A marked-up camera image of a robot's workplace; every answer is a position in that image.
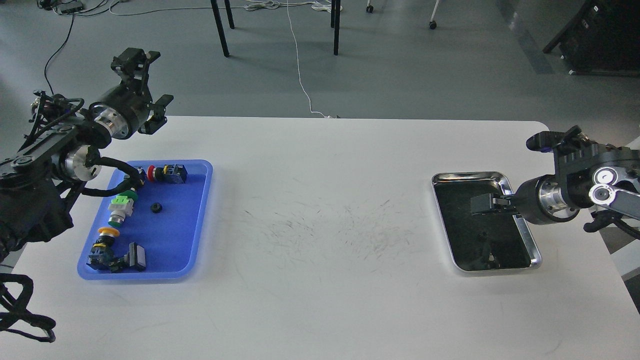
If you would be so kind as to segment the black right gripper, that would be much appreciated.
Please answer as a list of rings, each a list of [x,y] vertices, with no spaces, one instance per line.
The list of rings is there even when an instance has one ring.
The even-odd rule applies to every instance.
[[[531,224],[567,223],[579,214],[563,198],[556,176],[542,175],[522,183],[514,195],[485,193],[470,199],[471,215],[521,215]]]

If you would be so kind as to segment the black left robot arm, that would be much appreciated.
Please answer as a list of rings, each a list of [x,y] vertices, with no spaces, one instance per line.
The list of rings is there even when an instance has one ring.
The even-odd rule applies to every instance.
[[[149,68],[158,51],[126,48],[110,68],[120,82],[84,108],[82,98],[35,92],[32,129],[16,155],[1,162],[1,259],[25,244],[49,242],[73,227],[71,209],[80,195],[125,198],[112,210],[109,227],[100,230],[89,255],[98,269],[142,271],[144,249],[131,243],[128,253],[114,256],[117,227],[133,210],[137,189],[146,179],[164,179],[165,170],[140,170],[99,151],[113,139],[126,140],[135,132],[152,135],[167,123],[173,95],[153,101]]]

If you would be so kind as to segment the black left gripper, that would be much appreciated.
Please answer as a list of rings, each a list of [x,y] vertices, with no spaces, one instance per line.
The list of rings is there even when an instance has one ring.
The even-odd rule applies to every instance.
[[[174,96],[164,94],[151,103],[148,87],[150,65],[160,56],[158,51],[126,48],[112,59],[110,68],[121,82],[89,105],[93,119],[104,125],[112,138],[126,140],[137,130],[143,135],[153,135],[166,125],[166,108]]]

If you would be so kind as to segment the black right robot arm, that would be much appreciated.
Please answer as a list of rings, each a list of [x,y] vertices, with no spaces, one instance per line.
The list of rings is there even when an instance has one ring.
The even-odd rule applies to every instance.
[[[553,174],[522,183],[514,194],[485,193],[470,200],[473,215],[516,215],[528,223],[567,223],[582,209],[598,207],[588,233],[611,224],[638,239],[639,231],[624,217],[639,219],[639,151],[590,139],[579,126],[565,132],[542,131],[526,141],[526,148],[551,153]]]

